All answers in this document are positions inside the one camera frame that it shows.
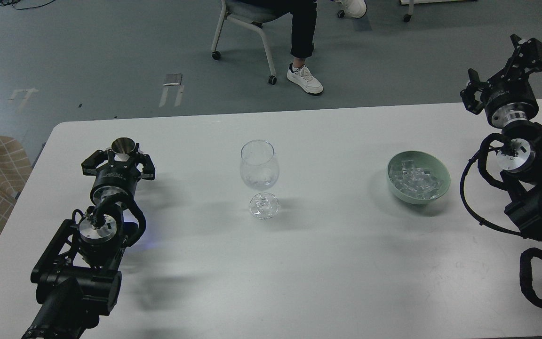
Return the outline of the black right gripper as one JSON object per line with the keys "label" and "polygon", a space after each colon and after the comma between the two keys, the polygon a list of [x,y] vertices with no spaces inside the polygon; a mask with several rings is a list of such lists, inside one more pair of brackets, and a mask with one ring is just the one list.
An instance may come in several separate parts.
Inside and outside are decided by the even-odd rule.
{"label": "black right gripper", "polygon": [[510,35],[514,51],[506,65],[495,75],[498,80],[480,81],[479,73],[467,69],[468,83],[460,91],[465,109],[475,115],[485,111],[491,127],[503,129],[513,120],[531,120],[536,117],[539,106],[527,78],[542,72],[542,42],[536,38],[523,40]]}

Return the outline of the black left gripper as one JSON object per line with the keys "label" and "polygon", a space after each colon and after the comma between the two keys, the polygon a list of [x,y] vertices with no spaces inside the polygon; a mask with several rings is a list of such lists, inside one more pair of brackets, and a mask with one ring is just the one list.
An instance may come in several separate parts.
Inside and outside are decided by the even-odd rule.
{"label": "black left gripper", "polygon": [[130,166],[111,167],[105,164],[99,167],[104,161],[108,161],[110,153],[113,154],[112,149],[96,150],[81,163],[84,176],[96,177],[90,192],[91,202],[95,206],[99,206],[104,198],[115,194],[124,194],[129,198],[134,198],[137,183],[140,180],[155,180],[156,169],[148,154],[131,152]]}

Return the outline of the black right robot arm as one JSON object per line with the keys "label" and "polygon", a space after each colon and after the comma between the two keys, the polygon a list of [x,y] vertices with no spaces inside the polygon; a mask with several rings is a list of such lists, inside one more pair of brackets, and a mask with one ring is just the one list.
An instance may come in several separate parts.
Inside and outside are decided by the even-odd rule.
{"label": "black right robot arm", "polygon": [[[542,72],[542,42],[510,35],[514,47],[505,66],[486,81],[474,69],[460,97],[472,114],[485,112],[491,127],[499,129],[485,137],[461,175],[459,191],[468,213],[480,225],[506,234],[542,242],[542,124],[533,122],[539,105],[529,76]],[[476,164],[480,176],[492,187],[506,191],[510,203],[504,214],[518,228],[505,229],[480,217],[465,198],[465,179]],[[532,260],[542,260],[542,250],[523,251],[519,260],[521,293],[542,309],[542,299],[533,288]]]}

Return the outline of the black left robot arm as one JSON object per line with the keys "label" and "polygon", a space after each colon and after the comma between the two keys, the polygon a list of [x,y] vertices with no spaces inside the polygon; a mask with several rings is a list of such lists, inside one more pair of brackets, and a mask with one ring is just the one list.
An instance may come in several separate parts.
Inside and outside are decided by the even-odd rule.
{"label": "black left robot arm", "polygon": [[24,339],[79,339],[98,326],[118,302],[123,254],[146,230],[134,194],[140,180],[155,179],[155,166],[138,143],[116,140],[81,168],[95,177],[92,205],[62,222],[32,269],[40,310]]}

